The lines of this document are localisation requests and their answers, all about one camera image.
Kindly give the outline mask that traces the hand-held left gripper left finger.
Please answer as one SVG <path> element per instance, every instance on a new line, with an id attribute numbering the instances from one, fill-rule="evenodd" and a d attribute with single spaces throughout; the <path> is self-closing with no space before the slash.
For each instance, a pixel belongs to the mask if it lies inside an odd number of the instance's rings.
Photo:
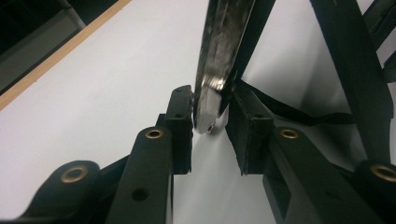
<path id="1" fill-rule="evenodd" d="M 136 137 L 106 224 L 172 224 L 175 175 L 191 171 L 191 86 L 172 91 L 157 124 Z"/>

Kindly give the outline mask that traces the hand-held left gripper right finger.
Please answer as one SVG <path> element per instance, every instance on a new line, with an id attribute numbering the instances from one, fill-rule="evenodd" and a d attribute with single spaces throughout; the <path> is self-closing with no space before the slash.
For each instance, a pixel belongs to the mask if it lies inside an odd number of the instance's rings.
<path id="1" fill-rule="evenodd" d="M 301 131 L 276 127 L 248 85 L 233 87 L 227 135 L 243 175 L 262 175 L 277 224 L 382 224 Z"/>

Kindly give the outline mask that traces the oval silver photo frame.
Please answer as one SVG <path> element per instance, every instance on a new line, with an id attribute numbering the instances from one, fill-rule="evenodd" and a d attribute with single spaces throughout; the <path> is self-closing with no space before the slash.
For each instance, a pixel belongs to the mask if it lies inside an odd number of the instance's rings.
<path id="1" fill-rule="evenodd" d="M 209 0 L 199 56 L 193 122 L 208 131 L 232 98 L 276 0 Z M 390 160 L 394 109 L 384 63 L 376 55 L 356 0 L 310 0 L 349 104 L 349 113 L 311 117 L 267 95 L 262 101 L 280 117 L 307 126 L 356 124 L 371 160 Z"/>

